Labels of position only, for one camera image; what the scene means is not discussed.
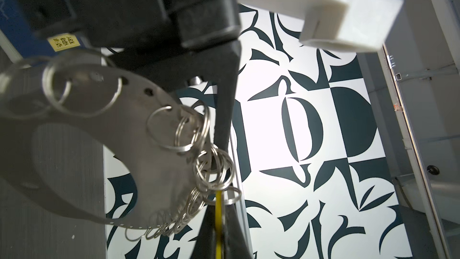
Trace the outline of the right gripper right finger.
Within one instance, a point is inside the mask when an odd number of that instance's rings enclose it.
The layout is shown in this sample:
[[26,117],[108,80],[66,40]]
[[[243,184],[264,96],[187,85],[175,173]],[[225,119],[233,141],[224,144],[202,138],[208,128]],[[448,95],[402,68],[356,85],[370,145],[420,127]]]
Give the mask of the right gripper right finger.
[[234,205],[224,209],[223,245],[224,259],[253,259]]

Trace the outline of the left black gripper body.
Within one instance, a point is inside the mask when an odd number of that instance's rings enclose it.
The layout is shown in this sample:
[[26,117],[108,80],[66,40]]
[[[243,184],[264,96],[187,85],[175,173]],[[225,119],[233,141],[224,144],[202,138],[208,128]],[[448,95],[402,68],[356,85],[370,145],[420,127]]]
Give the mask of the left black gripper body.
[[81,33],[93,47],[204,49],[241,30],[237,0],[17,1],[37,37]]

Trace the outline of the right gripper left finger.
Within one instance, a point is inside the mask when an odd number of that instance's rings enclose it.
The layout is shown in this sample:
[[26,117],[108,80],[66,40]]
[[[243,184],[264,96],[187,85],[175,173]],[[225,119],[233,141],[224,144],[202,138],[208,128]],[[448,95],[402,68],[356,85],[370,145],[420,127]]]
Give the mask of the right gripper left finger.
[[216,259],[215,207],[208,206],[190,259]]

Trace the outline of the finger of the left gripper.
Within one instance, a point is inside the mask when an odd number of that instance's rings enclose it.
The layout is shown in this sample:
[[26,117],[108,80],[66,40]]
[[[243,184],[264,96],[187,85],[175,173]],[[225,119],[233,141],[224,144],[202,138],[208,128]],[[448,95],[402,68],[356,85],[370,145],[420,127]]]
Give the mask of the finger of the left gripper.
[[111,53],[109,59],[117,67],[155,83],[172,92],[199,85],[210,78],[205,64],[210,63],[215,47],[189,50],[179,44],[158,47],[132,47]]
[[214,53],[212,81],[218,87],[214,144],[224,151],[228,150],[230,141],[240,59],[241,43],[238,40],[219,46]]

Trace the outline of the metal plate with keyrings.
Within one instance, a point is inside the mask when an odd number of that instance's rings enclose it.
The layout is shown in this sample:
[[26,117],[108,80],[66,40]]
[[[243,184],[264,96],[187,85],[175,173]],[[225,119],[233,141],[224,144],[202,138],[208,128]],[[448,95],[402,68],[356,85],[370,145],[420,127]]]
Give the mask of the metal plate with keyrings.
[[[151,238],[181,232],[205,205],[239,201],[235,164],[209,139],[208,106],[199,113],[110,59],[90,64],[78,54],[23,59],[1,73],[1,176],[13,188],[60,216],[140,229]],[[32,139],[46,124],[90,135],[124,164],[135,183],[126,215],[82,210],[44,180]]]

